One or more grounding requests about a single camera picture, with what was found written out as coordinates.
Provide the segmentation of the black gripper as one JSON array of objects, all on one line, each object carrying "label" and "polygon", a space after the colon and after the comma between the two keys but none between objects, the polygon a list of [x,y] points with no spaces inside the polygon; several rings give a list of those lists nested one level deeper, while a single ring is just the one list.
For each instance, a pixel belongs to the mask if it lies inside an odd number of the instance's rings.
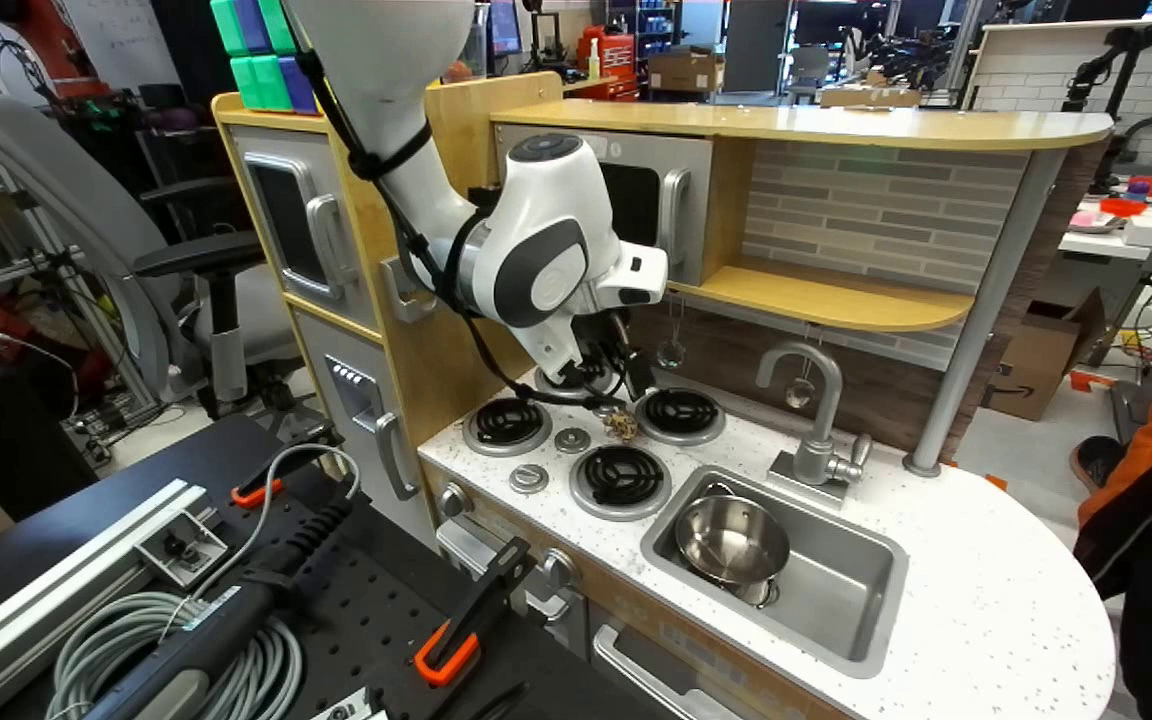
[{"label": "black gripper", "polygon": [[600,414],[617,403],[619,374],[633,403],[657,393],[657,367],[644,353],[633,353],[619,311],[578,317],[574,330],[579,358],[566,370],[566,384],[594,393],[589,412]]}]

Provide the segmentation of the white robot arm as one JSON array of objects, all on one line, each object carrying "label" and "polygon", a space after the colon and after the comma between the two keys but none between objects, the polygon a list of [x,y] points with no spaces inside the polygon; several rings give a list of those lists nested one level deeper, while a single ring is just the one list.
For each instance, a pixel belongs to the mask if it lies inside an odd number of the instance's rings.
[{"label": "white robot arm", "polygon": [[281,0],[320,113],[358,180],[384,195],[413,276],[463,318],[500,322],[555,403],[644,393],[619,306],[666,298],[668,250],[619,241],[597,152],[522,140],[491,209],[450,183],[426,90],[461,59],[475,0]]}]

